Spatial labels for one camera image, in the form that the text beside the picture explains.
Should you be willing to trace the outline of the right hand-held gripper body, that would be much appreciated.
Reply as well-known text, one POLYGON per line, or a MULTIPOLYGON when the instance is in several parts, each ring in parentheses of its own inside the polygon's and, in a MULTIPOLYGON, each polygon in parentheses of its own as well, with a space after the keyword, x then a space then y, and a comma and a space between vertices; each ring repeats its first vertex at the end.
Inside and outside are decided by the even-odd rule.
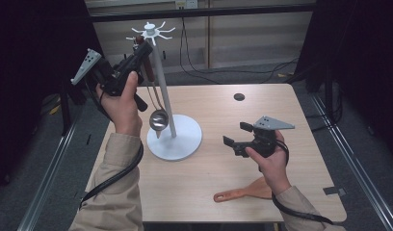
POLYGON ((253 126, 252 149, 258 152, 262 157, 270 157, 278 146, 285 152, 288 152, 287 145, 276 137, 276 130, 294 129, 293 124, 272 118, 269 116, 262 116, 253 126))

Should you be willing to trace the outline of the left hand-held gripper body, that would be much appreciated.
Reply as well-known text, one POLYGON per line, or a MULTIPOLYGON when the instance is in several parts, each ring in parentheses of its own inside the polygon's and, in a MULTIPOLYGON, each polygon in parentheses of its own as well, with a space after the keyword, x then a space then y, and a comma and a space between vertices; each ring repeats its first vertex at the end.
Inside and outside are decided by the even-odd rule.
POLYGON ((98 52, 89 48, 87 55, 70 82, 75 86, 82 79, 91 76, 105 93, 110 96, 121 96, 130 73, 120 70, 122 61, 118 65, 111 66, 98 52))

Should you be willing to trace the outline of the white utensil rack stand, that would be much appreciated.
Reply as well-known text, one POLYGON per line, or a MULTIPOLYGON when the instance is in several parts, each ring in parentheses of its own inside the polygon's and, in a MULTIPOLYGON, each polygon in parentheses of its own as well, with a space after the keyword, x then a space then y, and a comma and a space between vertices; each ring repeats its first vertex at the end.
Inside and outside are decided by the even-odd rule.
POLYGON ((157 158, 165 161, 181 161, 196 152, 202 141, 202 131, 193 118, 175 115, 171 110, 157 38, 170 39, 166 37, 166 33, 172 32, 173 28, 164 30, 164 26, 165 22, 160 26, 147 22, 142 30, 133 29, 145 41, 152 43, 153 69, 157 78, 155 86, 161 103, 169 115, 169 125, 162 131, 160 138, 157 138, 155 131, 150 128, 146 135, 146 142, 150 152, 157 158))

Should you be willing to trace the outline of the metal ladle with brown handle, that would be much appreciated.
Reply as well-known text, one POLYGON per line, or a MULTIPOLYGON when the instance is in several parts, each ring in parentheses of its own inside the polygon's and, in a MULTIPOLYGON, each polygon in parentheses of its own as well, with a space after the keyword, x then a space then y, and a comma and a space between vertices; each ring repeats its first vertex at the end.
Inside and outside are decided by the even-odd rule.
POLYGON ((154 72, 153 72, 153 77, 146 78, 146 81, 152 86, 152 90, 154 92, 154 94, 151 94, 151 91, 148 90, 148 95, 154 107, 154 112, 151 114, 149 118, 149 125, 151 129, 153 129, 156 133, 159 133, 162 132, 169 125, 169 115, 164 109, 159 94, 157 92, 155 86, 154 72))

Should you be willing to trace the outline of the person's right hand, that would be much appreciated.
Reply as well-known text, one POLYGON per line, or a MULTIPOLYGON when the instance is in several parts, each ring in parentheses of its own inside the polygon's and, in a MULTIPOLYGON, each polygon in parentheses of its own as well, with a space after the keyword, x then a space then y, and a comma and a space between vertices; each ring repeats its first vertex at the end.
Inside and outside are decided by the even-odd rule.
POLYGON ((286 173, 286 151, 277 146, 275 152, 268 158, 262 157, 251 147, 245 148, 247 154, 259 165, 262 174, 275 195, 279 195, 291 188, 286 173))

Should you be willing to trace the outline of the person's left hand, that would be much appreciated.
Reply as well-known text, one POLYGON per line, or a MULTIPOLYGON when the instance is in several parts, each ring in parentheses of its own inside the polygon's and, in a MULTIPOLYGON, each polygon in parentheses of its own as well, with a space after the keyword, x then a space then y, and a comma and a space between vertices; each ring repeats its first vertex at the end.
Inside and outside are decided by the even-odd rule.
POLYGON ((115 124, 118 134, 138 137, 141 134, 143 122, 138 115, 138 108, 134 96, 138 86, 138 74, 129 73, 121 96, 110 96, 100 85, 96 86, 96 93, 100 105, 104 108, 115 124))

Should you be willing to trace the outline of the wooden rice paddle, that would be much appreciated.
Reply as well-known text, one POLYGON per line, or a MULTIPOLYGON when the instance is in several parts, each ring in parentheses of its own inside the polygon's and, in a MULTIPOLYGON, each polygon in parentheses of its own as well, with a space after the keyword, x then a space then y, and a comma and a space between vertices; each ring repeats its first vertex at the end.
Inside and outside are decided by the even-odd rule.
POLYGON ((225 192, 217 192, 214 194, 213 199, 215 202, 220 203, 242 198, 245 196, 260 199, 270 199, 272 197, 272 190, 267 184, 266 179, 264 177, 260 177, 244 188, 229 190, 225 192))

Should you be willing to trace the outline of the black metal stand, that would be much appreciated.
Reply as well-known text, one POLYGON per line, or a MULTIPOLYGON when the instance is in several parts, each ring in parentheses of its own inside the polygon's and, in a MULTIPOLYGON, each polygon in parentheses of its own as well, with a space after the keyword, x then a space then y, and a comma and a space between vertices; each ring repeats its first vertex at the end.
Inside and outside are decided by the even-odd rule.
POLYGON ((86 102, 86 96, 79 87, 74 87, 68 80, 63 80, 60 84, 60 99, 63 118, 63 132, 65 136, 72 125, 71 112, 69 108, 69 101, 75 105, 83 105, 86 102))
POLYGON ((334 97, 334 80, 332 70, 328 65, 326 66, 325 77, 325 109, 330 123, 336 124, 342 116, 342 99, 340 93, 337 93, 337 97, 334 97))

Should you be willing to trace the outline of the black curtain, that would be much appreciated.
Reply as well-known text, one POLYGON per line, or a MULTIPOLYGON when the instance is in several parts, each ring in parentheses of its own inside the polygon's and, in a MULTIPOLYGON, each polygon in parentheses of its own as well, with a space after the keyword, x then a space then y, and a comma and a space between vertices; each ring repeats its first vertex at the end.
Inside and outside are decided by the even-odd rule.
POLYGON ((0 0, 0 187, 21 158, 43 99, 71 87, 87 48, 101 52, 85 0, 0 0))
POLYGON ((393 0, 316 0, 296 74, 335 79, 393 155, 393 0))

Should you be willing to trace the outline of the grey tape piece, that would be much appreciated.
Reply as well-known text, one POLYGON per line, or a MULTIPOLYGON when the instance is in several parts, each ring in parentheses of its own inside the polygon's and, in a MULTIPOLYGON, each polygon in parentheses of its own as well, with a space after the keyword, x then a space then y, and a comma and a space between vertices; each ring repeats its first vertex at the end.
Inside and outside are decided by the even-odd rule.
POLYGON ((337 194, 338 196, 343 196, 343 195, 347 194, 344 189, 336 188, 336 187, 323 188, 323 191, 324 191, 325 195, 337 194))

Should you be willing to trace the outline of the black horizontal bar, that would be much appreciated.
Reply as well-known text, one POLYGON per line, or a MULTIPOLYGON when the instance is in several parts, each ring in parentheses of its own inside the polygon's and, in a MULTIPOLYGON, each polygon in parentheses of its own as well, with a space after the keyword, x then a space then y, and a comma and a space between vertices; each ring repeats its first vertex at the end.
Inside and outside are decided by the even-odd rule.
POLYGON ((302 13, 313 12, 316 9, 315 3, 293 4, 293 5, 271 5, 252 7, 230 7, 230 8, 206 8, 191 10, 166 10, 157 12, 139 13, 97 13, 89 17, 91 22, 113 22, 145 19, 167 19, 186 18, 222 15, 243 15, 261 13, 302 13))

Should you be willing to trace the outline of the white wall socket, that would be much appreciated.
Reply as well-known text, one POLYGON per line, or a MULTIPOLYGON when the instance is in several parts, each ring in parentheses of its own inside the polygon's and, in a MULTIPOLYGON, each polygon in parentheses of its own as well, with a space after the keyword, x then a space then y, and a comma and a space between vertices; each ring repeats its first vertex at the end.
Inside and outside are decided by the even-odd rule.
POLYGON ((175 0, 175 7, 178 10, 191 10, 198 8, 197 0, 175 0))

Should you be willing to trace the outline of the metal floor rail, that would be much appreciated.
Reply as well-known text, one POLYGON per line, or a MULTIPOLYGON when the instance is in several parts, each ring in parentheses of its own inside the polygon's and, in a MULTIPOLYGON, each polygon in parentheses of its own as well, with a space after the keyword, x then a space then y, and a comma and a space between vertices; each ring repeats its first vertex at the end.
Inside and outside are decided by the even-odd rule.
POLYGON ((327 116, 328 111, 325 103, 317 94, 311 93, 310 97, 324 124, 327 126, 328 131, 340 149, 341 154, 344 156, 344 159, 352 170, 352 173, 354 174, 354 177, 356 178, 360 188, 363 190, 376 214, 380 218, 380 221, 385 227, 385 230, 393 231, 393 212, 389 205, 382 197, 370 176, 365 171, 361 162, 355 156, 353 149, 341 132, 339 126, 336 123, 333 123, 332 120, 327 116))
POLYGON ((53 187, 60 165, 62 164, 69 148, 69 144, 73 139, 76 131, 76 124, 81 120, 83 111, 84 106, 77 107, 71 125, 66 130, 65 134, 62 135, 52 160, 40 181, 39 188, 37 189, 37 192, 35 193, 32 202, 29 204, 28 209, 16 231, 34 231, 50 190, 53 187))

